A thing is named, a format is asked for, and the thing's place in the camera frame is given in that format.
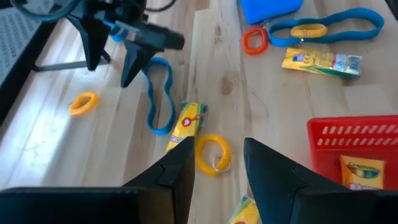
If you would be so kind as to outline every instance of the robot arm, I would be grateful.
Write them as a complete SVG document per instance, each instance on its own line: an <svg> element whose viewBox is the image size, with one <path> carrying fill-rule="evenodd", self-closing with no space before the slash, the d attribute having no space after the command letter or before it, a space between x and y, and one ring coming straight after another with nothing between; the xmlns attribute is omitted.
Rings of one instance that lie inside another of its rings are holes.
<svg viewBox="0 0 398 224"><path fill-rule="evenodd" d="M133 40L123 40L127 50L121 79L123 88L157 52L183 48L185 39L182 34L148 24L148 15L144 13L145 10L164 11L174 3L175 0L159 9L146 9L146 0L71 0L56 12L43 15L30 12L17 0L11 0L16 9L31 19L53 22L66 17L79 30L90 71L97 68L111 32L105 23L135 33Z"/></svg>

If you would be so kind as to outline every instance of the yellow packaging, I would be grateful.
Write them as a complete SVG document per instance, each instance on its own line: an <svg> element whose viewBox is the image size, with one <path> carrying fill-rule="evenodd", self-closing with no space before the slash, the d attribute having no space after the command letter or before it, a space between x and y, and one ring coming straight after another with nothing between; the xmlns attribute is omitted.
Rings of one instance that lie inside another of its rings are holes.
<svg viewBox="0 0 398 224"><path fill-rule="evenodd" d="M184 103L180 116L166 147L166 153L182 142L186 137L194 136L203 126L207 106L201 103Z"/></svg>
<svg viewBox="0 0 398 224"><path fill-rule="evenodd" d="M358 55L288 48L282 67L352 80L361 75L361 64L362 56Z"/></svg>
<svg viewBox="0 0 398 224"><path fill-rule="evenodd" d="M245 195L237 207L229 224L257 224L259 219L259 210L252 198Z"/></svg>
<svg viewBox="0 0 398 224"><path fill-rule="evenodd" d="M384 161L340 156L342 184L351 190L383 189Z"/></svg>

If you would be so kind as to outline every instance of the red plastic basket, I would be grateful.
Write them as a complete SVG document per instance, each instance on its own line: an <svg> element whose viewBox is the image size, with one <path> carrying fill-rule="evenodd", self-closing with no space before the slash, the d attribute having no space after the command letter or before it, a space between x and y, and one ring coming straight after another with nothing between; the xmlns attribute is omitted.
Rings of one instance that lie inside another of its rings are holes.
<svg viewBox="0 0 398 224"><path fill-rule="evenodd" d="M340 155L383 160L384 188L398 189L398 116L313 118L307 129L319 174L340 184Z"/></svg>

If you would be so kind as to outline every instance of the yellow rubber band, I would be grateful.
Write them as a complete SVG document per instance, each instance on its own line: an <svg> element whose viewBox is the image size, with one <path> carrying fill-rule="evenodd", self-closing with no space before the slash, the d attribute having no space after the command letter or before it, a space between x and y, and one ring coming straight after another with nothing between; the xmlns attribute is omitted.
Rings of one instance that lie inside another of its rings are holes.
<svg viewBox="0 0 398 224"><path fill-rule="evenodd" d="M218 161L216 167L209 166L202 158L203 148L207 142L215 142L221 146L221 150L223 151L223 155L221 159ZM231 148L229 144L225 141L225 139L216 134L208 134L201 138L197 142L195 157L198 167L206 174L217 176L220 175L224 170L228 169L231 165Z"/></svg>
<svg viewBox="0 0 398 224"><path fill-rule="evenodd" d="M73 116L82 115L92 110L98 103L99 97L94 92L84 92L78 95L75 101L69 106L69 113Z"/></svg>
<svg viewBox="0 0 398 224"><path fill-rule="evenodd" d="M327 33L328 28L323 24L302 24L293 27L290 31L291 36L298 38L323 37Z"/></svg>

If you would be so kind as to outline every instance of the wooden table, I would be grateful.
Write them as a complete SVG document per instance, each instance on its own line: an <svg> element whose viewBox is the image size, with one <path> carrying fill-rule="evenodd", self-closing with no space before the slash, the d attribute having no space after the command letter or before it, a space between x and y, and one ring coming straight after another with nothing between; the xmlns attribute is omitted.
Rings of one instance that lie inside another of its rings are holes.
<svg viewBox="0 0 398 224"><path fill-rule="evenodd" d="M160 6L163 1L150 4ZM231 171L222 177L197 170L190 223L226 223L248 192L245 137L311 167L306 129L310 118L392 114L398 109L398 22L384 1L305 0L299 12L280 19L324 17L352 7L370 7L383 15L386 24L378 37L301 46L362 55L362 77L350 83L281 68L285 49L270 47L258 57L242 53L240 38L247 26L240 22L235 1L179 0L171 10L150 15L152 22L183 32L186 38L183 51L162 54L174 69L172 97L177 109L184 100L206 103L210 113L200 135L221 134L233 149ZM331 29L370 27L349 20ZM170 136L155 136L146 126L146 81L138 75L121 89L125 49L109 41L106 50L112 65L92 73L77 69L30 75L1 128L0 187L119 186L162 157ZM83 54L78 32L64 21L40 61L70 62ZM155 123L160 126L169 117L162 72L152 75L160 105ZM68 104L83 91L99 93L100 104L86 116L71 118ZM218 154L216 146L208 148L205 157Z"/></svg>

